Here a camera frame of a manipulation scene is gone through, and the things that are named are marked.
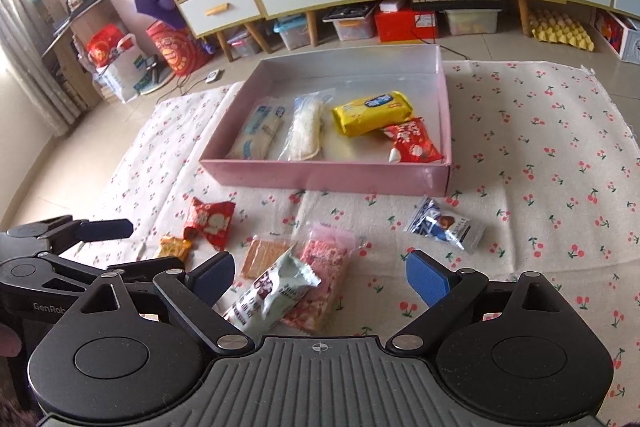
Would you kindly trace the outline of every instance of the open cardboard box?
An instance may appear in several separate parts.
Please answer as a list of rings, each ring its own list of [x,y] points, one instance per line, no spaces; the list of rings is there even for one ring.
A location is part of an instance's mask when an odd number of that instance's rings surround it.
[[[278,161],[292,121],[293,98],[332,90],[323,116],[322,157]],[[330,109],[356,98],[398,90],[424,118],[444,159],[430,164],[388,163],[393,142],[380,131],[341,136]],[[246,118],[265,96],[287,107],[284,122],[265,160],[228,160]],[[449,183],[451,125],[440,47],[430,44],[366,46],[265,58],[258,64],[220,120],[200,163],[222,185],[304,188],[362,194],[444,196]]]

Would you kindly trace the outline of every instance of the snack bag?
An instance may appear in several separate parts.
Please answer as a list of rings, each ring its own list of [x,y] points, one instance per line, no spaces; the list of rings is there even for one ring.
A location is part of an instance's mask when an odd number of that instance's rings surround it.
[[[264,160],[284,113],[285,108],[276,98],[262,100],[252,111],[226,157],[231,160]]]
[[[396,142],[389,154],[389,162],[431,163],[444,158],[429,138],[420,117],[389,125],[382,132]]]
[[[434,200],[425,197],[404,231],[434,237],[460,250],[473,250],[482,237],[484,225],[448,210],[443,212]]]
[[[278,257],[289,250],[290,247],[294,247],[295,244],[296,242],[287,236],[259,237],[254,235],[240,270],[242,277],[257,279],[261,273],[276,262]]]
[[[223,314],[242,333],[258,341],[297,304],[309,288],[320,284],[308,264],[292,248],[283,253]]]
[[[279,160],[304,161],[318,156],[322,112],[334,95],[333,89],[297,96],[293,101],[293,122]]]
[[[413,111],[405,95],[398,91],[360,98],[332,109],[338,131],[348,137],[402,123],[411,118]]]
[[[292,328],[316,334],[327,313],[332,309],[340,284],[347,273],[351,251],[356,246],[349,230],[313,223],[300,260],[307,263],[322,280],[285,315],[282,322]]]
[[[160,238],[160,247],[154,257],[177,257],[183,263],[187,260],[191,250],[191,241],[174,237],[173,235],[163,235]]]
[[[193,198],[182,237],[192,241],[200,233],[215,248],[224,250],[235,209],[236,204],[233,201],[202,203],[198,198]]]

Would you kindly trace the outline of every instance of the shelf leg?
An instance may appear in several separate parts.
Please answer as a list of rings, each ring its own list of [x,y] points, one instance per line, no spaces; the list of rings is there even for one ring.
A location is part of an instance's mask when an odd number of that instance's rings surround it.
[[[529,27],[529,4],[527,3],[527,0],[518,0],[518,10],[520,11],[522,32],[526,37],[531,37],[531,28]]]
[[[234,56],[231,54],[231,47],[229,47],[228,42],[226,42],[225,34],[223,32],[218,32],[216,33],[216,36],[218,37],[218,42],[222,48],[222,52],[225,54],[226,60],[233,62]]]
[[[273,53],[271,46],[266,41],[266,39],[262,36],[262,34],[255,28],[254,23],[245,22],[244,27],[248,29],[249,33],[251,33],[251,36],[255,39],[256,42],[258,42],[258,44],[260,44],[260,47],[265,53],[267,54]]]
[[[318,45],[318,23],[316,22],[316,12],[306,12],[306,25],[309,26],[309,38],[311,39],[311,45],[316,47]]]

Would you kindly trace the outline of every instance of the plastic storage box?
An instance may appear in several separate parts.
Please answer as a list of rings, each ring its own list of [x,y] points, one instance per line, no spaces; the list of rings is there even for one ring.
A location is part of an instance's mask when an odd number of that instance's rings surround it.
[[[322,22],[334,23],[335,32],[341,41],[360,41],[376,35],[373,10],[376,3],[360,3],[338,6],[331,10]]]
[[[273,31],[280,34],[284,45],[289,51],[311,44],[305,15],[295,15],[291,18],[281,19],[275,23]]]
[[[436,13],[430,10],[402,8],[397,12],[375,15],[380,42],[431,40],[438,38]]]
[[[502,10],[444,10],[451,35],[495,33]]]
[[[307,161],[278,161],[292,122],[293,99],[333,89],[323,117],[322,153]],[[338,133],[330,108],[389,90],[404,93],[422,116],[444,159],[434,163],[389,163],[392,140],[381,132],[347,138]],[[229,160],[247,115],[258,100],[274,96],[286,107],[283,123],[264,160]],[[447,82],[440,47],[363,46],[264,58],[238,90],[202,153],[202,166],[222,185],[295,188],[441,197],[452,161]]]
[[[228,42],[233,51],[235,51],[240,57],[252,57],[262,51],[260,44],[258,44],[258,42],[249,35],[247,30],[236,33],[226,42]]]

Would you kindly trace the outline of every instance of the drawer handle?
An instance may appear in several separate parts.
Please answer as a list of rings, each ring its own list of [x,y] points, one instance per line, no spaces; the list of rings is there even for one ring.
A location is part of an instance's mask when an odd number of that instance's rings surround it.
[[[204,15],[219,15],[222,12],[225,12],[229,9],[230,4],[225,2],[224,4],[219,4],[218,6],[214,6],[211,10],[204,12]]]

